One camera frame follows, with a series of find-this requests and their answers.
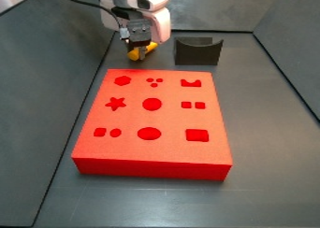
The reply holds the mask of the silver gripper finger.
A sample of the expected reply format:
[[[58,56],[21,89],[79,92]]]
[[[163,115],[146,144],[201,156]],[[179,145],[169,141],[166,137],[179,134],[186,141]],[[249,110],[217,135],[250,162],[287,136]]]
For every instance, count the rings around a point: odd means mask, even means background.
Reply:
[[[139,59],[141,61],[145,59],[146,47],[139,47]]]

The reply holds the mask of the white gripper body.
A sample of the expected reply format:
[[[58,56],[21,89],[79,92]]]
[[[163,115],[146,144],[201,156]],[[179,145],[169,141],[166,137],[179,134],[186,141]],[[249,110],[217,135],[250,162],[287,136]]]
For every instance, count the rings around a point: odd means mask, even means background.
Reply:
[[[169,0],[99,0],[103,26],[121,32],[127,22],[147,19],[151,22],[151,42],[163,43],[171,35]]]

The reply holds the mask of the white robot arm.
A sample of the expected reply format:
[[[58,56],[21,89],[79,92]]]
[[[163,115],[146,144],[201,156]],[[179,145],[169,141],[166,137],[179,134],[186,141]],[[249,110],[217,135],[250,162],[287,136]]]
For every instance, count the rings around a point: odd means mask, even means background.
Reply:
[[[169,0],[99,0],[103,26],[121,34],[127,57],[142,60],[171,35]]]

